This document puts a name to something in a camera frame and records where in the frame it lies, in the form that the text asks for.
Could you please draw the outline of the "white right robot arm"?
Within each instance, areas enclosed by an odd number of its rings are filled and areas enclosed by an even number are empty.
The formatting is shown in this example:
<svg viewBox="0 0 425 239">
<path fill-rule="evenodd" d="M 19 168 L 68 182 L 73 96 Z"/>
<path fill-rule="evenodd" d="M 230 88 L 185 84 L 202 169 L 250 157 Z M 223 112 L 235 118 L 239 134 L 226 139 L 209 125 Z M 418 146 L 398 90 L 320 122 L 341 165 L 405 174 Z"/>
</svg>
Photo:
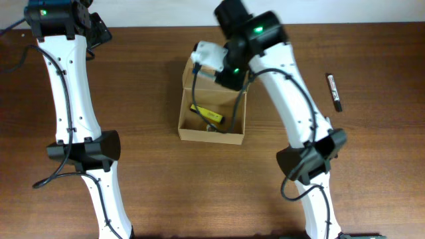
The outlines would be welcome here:
<svg viewBox="0 0 425 239">
<path fill-rule="evenodd" d="M 330 197 L 331 160 L 347 141 L 318 110 L 298 70 L 293 47 L 277 15 L 253 16 L 241 1 L 222 1 L 214 10 L 227 39 L 226 66 L 233 74 L 250 71 L 251 81 L 263 83 L 284 124 L 287 148 L 277 152 L 282 186 L 296 184 L 309 238 L 338 238 Z"/>
</svg>

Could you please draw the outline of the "black whiteboard marker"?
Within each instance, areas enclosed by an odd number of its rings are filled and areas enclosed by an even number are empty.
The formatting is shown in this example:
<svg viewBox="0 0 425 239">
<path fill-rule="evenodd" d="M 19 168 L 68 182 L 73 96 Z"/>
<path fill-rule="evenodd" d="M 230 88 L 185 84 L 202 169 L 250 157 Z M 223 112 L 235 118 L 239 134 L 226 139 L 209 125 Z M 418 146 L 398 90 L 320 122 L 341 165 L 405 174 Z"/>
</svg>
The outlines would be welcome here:
<svg viewBox="0 0 425 239">
<path fill-rule="evenodd" d="M 334 106 L 335 106 L 335 110 L 337 112 L 342 112 L 343 108 L 342 108 L 341 100 L 340 100 L 340 97 L 339 97 L 339 94 L 338 94 L 338 91 L 337 91 L 335 79 L 334 79 L 333 75 L 330 74 L 330 73 L 326 74 L 326 78 L 327 78 L 327 81 L 328 81 L 328 84 L 329 84 L 329 89 L 330 89 L 332 97 L 333 97 L 333 103 L 334 103 Z"/>
</svg>

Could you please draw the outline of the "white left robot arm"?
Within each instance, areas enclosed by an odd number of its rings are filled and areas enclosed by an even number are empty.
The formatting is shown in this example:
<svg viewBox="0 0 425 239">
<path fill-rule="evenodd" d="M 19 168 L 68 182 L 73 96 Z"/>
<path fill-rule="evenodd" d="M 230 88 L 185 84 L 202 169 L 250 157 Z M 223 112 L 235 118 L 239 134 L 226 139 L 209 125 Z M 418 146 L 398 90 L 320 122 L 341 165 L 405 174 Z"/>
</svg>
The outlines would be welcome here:
<svg viewBox="0 0 425 239">
<path fill-rule="evenodd" d="M 68 176 L 82 178 L 96 213 L 99 238 L 134 238 L 118 183 L 120 137 L 116 130 L 103 131 L 96 119 L 86 63 L 93 48 L 112 39 L 91 1 L 29 1 L 24 9 L 43 55 L 56 112 L 56 140 L 47 147 L 58 169 L 35 183 L 39 189 Z"/>
</svg>

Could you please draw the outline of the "clear yellow tape roll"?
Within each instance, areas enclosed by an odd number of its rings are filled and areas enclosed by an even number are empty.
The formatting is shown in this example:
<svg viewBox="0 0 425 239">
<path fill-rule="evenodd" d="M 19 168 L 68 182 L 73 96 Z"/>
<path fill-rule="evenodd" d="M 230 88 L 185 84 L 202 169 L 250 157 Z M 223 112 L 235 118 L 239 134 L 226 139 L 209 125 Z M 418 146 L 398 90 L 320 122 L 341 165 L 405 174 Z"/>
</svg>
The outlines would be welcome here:
<svg viewBox="0 0 425 239">
<path fill-rule="evenodd" d="M 215 124 L 208 124 L 207 125 L 207 131 L 216 131 L 216 125 Z"/>
</svg>

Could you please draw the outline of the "yellow highlighter marker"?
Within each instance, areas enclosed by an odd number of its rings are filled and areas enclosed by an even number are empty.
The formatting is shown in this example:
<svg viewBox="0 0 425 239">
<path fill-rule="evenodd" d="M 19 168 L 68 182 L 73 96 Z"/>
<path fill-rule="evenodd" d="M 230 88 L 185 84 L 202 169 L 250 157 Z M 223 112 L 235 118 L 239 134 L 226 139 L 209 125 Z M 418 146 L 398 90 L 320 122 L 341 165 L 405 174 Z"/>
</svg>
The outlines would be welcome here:
<svg viewBox="0 0 425 239">
<path fill-rule="evenodd" d="M 223 124 L 225 122 L 225 117 L 223 115 L 213 112 L 211 110 L 208 110 L 206 108 L 202 108 L 200 106 L 195 106 L 194 104 L 192 104 L 190 107 L 190 110 L 192 112 L 200 114 L 207 120 L 212 121 L 214 123 Z"/>
</svg>

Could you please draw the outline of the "blue whiteboard marker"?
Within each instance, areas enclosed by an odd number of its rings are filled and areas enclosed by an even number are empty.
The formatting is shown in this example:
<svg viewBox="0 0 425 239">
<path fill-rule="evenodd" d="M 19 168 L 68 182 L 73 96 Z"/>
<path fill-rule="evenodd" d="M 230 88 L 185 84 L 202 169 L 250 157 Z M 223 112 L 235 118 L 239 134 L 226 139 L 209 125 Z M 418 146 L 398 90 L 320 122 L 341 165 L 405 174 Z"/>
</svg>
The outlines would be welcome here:
<svg viewBox="0 0 425 239">
<path fill-rule="evenodd" d="M 207 78 L 212 78 L 212 79 L 215 79 L 216 78 L 215 75 L 207 74 L 207 73 L 204 73 L 204 72 L 201 72 L 199 74 L 202 75 L 202 76 L 204 76 L 204 77 L 207 77 Z"/>
</svg>

